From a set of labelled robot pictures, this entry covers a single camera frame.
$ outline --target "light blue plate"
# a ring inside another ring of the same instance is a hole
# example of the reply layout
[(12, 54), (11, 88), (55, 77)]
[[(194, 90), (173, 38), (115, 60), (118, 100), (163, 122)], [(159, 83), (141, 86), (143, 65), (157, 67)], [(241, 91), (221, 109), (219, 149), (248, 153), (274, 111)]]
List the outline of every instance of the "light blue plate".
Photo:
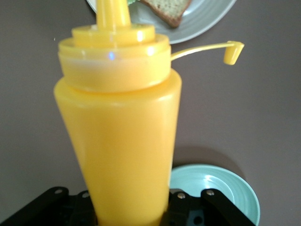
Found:
[(204, 189), (220, 190), (255, 225), (259, 224), (260, 206), (253, 189), (235, 173), (212, 165), (193, 164), (172, 170), (170, 188), (179, 188), (194, 197)]

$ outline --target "black holder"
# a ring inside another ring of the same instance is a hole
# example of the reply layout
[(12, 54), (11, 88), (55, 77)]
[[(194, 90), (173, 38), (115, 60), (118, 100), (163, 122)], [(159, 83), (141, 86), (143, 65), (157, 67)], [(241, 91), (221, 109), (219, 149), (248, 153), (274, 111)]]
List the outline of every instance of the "black holder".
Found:
[[(53, 187), (34, 199), (0, 226), (96, 226), (97, 218), (88, 191), (69, 195)], [(254, 226), (219, 190), (205, 189), (192, 197), (171, 189), (169, 205), (160, 226)]]

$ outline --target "gray table surface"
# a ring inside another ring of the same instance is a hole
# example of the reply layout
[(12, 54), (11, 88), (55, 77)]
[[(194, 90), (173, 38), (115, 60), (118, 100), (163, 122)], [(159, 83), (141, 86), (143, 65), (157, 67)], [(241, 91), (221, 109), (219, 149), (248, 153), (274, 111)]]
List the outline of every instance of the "gray table surface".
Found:
[[(301, 1), (238, 0), (204, 34), (173, 52), (238, 40), (178, 59), (183, 80), (174, 165), (209, 163), (243, 177), (261, 206), (260, 225), (300, 225)], [(53, 186), (86, 189), (53, 97), (57, 44), (94, 24), (84, 0), (0, 3), (0, 222)]]

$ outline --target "plate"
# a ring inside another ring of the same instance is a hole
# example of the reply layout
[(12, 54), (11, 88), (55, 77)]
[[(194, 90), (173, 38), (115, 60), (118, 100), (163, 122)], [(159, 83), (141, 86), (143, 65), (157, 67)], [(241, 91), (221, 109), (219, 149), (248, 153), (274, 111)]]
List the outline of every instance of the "plate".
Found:
[(255, 225), (259, 224), (260, 206), (255, 192), (227, 169), (202, 164), (180, 166), (172, 170), (170, 188), (182, 189), (194, 197), (200, 197), (204, 189), (218, 189)]
[[(96, 12), (96, 0), (87, 0)], [(219, 22), (236, 0), (192, 0), (183, 14), (178, 28), (172, 29), (158, 18), (146, 5), (135, 2), (129, 5), (131, 21), (135, 24), (153, 24), (156, 33), (169, 37), (170, 44), (184, 42), (199, 36)]]

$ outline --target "bottle nozzle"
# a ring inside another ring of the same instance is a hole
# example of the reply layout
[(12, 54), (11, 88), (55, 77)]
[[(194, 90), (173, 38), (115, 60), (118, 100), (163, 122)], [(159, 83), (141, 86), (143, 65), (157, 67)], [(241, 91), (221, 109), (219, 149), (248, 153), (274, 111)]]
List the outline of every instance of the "bottle nozzle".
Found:
[(245, 45), (239, 41), (228, 41), (225, 43), (218, 43), (206, 46), (199, 46), (181, 50), (171, 55), (171, 60), (178, 59), (191, 53), (200, 52), (203, 50), (215, 49), (215, 48), (226, 48), (224, 55), (224, 63), (228, 65), (234, 65)]
[(127, 0), (97, 0), (96, 8), (98, 30), (114, 31), (131, 26)]

